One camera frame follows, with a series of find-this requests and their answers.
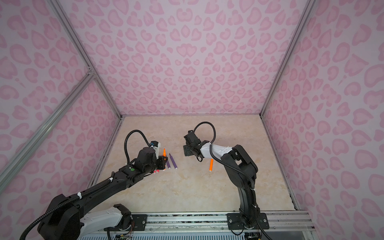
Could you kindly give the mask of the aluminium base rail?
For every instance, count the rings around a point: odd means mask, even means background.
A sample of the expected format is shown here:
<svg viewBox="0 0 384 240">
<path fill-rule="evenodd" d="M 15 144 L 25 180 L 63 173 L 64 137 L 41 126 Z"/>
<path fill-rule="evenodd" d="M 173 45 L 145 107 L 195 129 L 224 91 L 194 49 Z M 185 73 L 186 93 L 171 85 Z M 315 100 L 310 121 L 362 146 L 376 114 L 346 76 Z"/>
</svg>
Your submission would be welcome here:
<svg viewBox="0 0 384 240">
<path fill-rule="evenodd" d="M 226 214 L 238 212 L 134 213 L 148 215 L 144 231 L 98 230 L 84 240 L 317 240 L 306 211 L 266 211 L 270 229 L 229 230 Z"/>
</svg>

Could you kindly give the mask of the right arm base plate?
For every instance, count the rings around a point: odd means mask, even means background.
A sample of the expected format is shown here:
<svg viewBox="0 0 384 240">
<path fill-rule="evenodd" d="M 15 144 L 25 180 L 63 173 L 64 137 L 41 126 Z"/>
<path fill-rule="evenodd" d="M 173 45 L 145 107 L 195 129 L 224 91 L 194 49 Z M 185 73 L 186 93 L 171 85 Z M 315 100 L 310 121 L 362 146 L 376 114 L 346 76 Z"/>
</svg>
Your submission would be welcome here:
<svg viewBox="0 0 384 240">
<path fill-rule="evenodd" d="M 240 213 L 226 214 L 229 230 L 269 230 L 270 225 L 266 213 L 260 213 L 255 219 L 249 219 Z"/>
</svg>

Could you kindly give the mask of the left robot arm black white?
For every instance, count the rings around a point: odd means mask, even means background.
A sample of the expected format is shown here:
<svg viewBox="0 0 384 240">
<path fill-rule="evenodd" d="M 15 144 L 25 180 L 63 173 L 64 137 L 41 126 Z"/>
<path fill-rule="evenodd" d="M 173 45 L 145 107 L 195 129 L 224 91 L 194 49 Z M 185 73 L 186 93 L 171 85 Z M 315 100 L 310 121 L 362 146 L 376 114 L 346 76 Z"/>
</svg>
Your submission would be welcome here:
<svg viewBox="0 0 384 240">
<path fill-rule="evenodd" d="M 45 240 L 76 240 L 106 228 L 131 230 L 134 226 L 132 213 L 123 204 L 100 212 L 92 212 L 92 209 L 154 171 L 165 169 L 167 161 L 168 157 L 158 156 L 154 148 L 145 147 L 132 163 L 99 184 L 68 197 L 55 197 L 39 222 L 38 233 Z"/>
</svg>

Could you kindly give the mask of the diagonal aluminium frame bar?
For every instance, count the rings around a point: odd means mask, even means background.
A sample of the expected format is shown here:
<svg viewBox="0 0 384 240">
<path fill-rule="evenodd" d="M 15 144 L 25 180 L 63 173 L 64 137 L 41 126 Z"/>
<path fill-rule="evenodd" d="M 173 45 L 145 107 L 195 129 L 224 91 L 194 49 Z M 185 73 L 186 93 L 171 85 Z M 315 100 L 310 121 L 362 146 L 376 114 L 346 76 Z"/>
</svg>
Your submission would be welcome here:
<svg viewBox="0 0 384 240">
<path fill-rule="evenodd" d="M 15 176 L 21 171 L 32 154 L 41 146 L 44 140 L 60 122 L 62 117 L 67 113 L 69 108 L 76 102 L 83 91 L 88 87 L 94 79 L 94 71 L 89 71 L 77 84 L 70 94 L 58 105 L 51 115 L 43 122 L 43 124 L 34 132 L 32 137 L 23 145 L 22 148 L 11 158 L 3 172 L 1 172 L 1 193 L 5 191 Z"/>
</svg>

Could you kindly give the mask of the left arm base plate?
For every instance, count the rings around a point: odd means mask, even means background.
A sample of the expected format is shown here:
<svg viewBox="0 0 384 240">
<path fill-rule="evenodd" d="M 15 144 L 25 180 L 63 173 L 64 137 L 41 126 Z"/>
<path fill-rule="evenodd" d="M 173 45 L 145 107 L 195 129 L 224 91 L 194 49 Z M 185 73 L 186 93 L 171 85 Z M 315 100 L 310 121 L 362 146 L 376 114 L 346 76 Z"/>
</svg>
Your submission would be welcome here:
<svg viewBox="0 0 384 240">
<path fill-rule="evenodd" d="M 147 218 L 148 215 L 145 214 L 123 215 L 116 226 L 104 228 L 104 231 L 144 231 L 147 224 Z"/>
</svg>

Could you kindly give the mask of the purple marker right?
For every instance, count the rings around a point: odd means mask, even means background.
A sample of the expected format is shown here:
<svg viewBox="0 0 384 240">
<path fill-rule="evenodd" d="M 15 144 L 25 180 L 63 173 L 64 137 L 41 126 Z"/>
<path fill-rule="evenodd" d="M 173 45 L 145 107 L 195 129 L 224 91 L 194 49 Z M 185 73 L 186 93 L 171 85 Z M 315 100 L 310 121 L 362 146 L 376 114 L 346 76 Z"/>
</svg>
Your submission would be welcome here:
<svg viewBox="0 0 384 240">
<path fill-rule="evenodd" d="M 173 167 L 174 167 L 175 169 L 177 169 L 178 166 L 177 166 L 177 164 L 176 164 L 176 162 L 175 162 L 173 156 L 172 156 L 171 154 L 169 154 L 169 157 L 170 157 L 170 159 L 171 159 L 171 162 L 172 162 L 172 164 L 173 164 Z"/>
</svg>

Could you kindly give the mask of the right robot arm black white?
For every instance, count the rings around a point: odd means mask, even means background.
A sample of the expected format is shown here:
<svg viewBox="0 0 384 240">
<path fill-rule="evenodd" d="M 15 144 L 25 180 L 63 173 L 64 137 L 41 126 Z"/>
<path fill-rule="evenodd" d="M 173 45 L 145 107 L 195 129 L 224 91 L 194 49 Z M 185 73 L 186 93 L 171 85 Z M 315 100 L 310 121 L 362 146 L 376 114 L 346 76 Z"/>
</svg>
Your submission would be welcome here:
<svg viewBox="0 0 384 240">
<path fill-rule="evenodd" d="M 213 159 L 223 165 L 230 181 L 238 188 L 240 196 L 241 222 L 247 229 L 257 225 L 260 208 L 257 204 L 255 181 L 258 167 L 241 145 L 223 147 L 209 141 L 201 141 L 194 131 L 184 136 L 186 157 L 194 156 L 198 161 Z"/>
</svg>

